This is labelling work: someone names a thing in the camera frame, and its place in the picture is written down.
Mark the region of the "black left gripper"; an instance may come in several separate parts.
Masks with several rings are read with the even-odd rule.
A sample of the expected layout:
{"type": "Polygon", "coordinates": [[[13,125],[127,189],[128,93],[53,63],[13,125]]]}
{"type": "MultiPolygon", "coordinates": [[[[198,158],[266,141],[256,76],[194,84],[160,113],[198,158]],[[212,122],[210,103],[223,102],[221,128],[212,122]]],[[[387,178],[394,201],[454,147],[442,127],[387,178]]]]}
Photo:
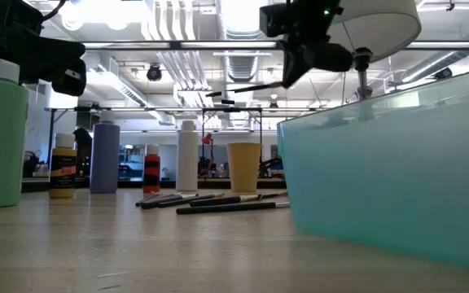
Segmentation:
{"type": "Polygon", "coordinates": [[[51,83],[55,92],[80,96],[86,87],[86,65],[80,42],[45,38],[19,29],[0,36],[0,59],[20,67],[18,83],[51,83]]]}

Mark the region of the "large lavender paint bottle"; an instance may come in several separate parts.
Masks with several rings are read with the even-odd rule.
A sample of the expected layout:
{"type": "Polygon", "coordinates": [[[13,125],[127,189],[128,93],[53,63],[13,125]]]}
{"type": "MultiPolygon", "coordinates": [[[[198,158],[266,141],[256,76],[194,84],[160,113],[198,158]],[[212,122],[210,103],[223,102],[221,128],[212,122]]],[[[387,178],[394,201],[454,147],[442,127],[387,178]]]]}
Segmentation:
{"type": "Polygon", "coordinates": [[[112,111],[102,111],[99,123],[93,126],[93,141],[90,160],[90,192],[92,194],[114,194],[118,185],[119,125],[115,124],[112,111]]]}

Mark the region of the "black background rig frame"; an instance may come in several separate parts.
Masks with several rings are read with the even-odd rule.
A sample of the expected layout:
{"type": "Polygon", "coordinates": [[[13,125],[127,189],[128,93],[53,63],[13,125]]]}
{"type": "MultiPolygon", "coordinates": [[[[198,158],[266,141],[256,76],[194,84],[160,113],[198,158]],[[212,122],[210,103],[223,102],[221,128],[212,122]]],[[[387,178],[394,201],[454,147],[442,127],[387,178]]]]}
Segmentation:
{"type": "Polygon", "coordinates": [[[211,112],[213,116],[215,116],[218,112],[223,113],[238,113],[238,112],[256,112],[258,122],[261,124],[263,119],[264,112],[320,112],[323,111],[323,108],[316,108],[316,107],[98,107],[98,106],[91,106],[91,107],[69,107],[69,108],[53,108],[53,107],[46,107],[46,112],[50,112],[50,142],[53,138],[53,126],[55,123],[55,113],[61,112],[59,118],[64,115],[66,112],[89,112],[89,113],[96,113],[96,112],[139,112],[139,113],[147,113],[155,118],[157,118],[162,125],[177,125],[174,122],[170,122],[169,118],[167,120],[164,119],[164,115],[169,116],[170,114],[174,115],[175,113],[193,113],[196,116],[202,117],[202,129],[201,133],[205,134],[205,124],[206,115],[211,112]]]}

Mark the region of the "silver ventilation duct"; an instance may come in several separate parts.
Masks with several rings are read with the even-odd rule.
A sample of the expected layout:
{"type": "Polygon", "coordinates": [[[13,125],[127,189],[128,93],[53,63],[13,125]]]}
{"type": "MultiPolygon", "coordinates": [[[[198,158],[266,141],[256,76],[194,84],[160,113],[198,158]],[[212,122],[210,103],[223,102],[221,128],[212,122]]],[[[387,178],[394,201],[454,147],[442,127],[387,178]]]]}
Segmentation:
{"type": "MultiPolygon", "coordinates": [[[[215,0],[221,37],[229,41],[262,39],[260,8],[272,0],[215,0]]],[[[228,81],[249,82],[256,75],[256,56],[228,56],[224,58],[228,81]]]]}

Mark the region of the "small red paint bottle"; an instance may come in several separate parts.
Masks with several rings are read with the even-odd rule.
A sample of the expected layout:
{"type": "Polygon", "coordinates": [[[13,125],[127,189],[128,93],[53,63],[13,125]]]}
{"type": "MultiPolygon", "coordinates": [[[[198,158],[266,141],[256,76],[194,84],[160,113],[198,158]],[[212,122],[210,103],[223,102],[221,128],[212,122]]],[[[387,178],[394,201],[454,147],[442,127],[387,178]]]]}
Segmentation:
{"type": "Polygon", "coordinates": [[[154,144],[146,145],[142,190],[144,194],[158,193],[160,191],[159,147],[154,144]]]}

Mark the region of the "red desk lamp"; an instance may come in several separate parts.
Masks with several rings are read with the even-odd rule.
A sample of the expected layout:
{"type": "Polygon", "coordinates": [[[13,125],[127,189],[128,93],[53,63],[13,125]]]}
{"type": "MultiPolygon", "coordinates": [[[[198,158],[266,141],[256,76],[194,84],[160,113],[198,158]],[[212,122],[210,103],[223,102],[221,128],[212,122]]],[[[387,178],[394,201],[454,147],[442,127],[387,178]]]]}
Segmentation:
{"type": "Polygon", "coordinates": [[[207,162],[206,168],[202,172],[203,177],[210,177],[211,172],[213,171],[213,165],[214,165],[214,139],[213,136],[208,133],[206,136],[202,137],[202,143],[203,146],[209,145],[210,148],[210,157],[209,161],[207,162]]]}

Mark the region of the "small yellow paint bottle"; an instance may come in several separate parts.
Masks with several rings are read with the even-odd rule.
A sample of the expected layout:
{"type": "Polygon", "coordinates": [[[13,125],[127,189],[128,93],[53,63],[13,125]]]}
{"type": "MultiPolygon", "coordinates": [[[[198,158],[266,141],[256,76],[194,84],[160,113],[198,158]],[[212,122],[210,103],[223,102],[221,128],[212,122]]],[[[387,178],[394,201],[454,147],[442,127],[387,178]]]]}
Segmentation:
{"type": "Polygon", "coordinates": [[[49,198],[70,199],[75,194],[77,151],[73,133],[57,133],[50,157],[49,198]]]}

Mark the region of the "large white paint bottle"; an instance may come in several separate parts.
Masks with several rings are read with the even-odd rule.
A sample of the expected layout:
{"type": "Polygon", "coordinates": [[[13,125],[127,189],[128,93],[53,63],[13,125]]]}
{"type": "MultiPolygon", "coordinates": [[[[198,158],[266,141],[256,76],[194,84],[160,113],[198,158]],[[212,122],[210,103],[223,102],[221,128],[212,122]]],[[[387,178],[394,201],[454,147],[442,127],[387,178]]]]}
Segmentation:
{"type": "Polygon", "coordinates": [[[184,120],[178,132],[177,177],[178,191],[196,191],[198,189],[198,134],[193,120],[184,120]]]}

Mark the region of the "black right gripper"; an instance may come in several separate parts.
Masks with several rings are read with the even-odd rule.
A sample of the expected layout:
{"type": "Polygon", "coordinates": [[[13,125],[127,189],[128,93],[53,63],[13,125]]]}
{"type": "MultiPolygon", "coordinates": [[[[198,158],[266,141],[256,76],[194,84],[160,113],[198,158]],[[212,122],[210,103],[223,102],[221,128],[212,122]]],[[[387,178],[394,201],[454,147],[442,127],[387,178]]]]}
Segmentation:
{"type": "Polygon", "coordinates": [[[287,0],[287,32],[283,48],[282,86],[289,88],[310,69],[346,72],[353,55],[332,43],[328,30],[344,8],[341,0],[287,0]]]}

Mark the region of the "teal translucent plastic bin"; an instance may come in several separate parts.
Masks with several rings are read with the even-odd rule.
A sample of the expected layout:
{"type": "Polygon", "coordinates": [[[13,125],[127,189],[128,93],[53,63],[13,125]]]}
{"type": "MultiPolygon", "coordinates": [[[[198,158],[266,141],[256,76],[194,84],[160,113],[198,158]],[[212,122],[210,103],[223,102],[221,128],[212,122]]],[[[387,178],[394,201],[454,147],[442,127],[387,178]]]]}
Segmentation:
{"type": "Polygon", "coordinates": [[[469,268],[469,73],[278,125],[295,224],[469,268]]]}

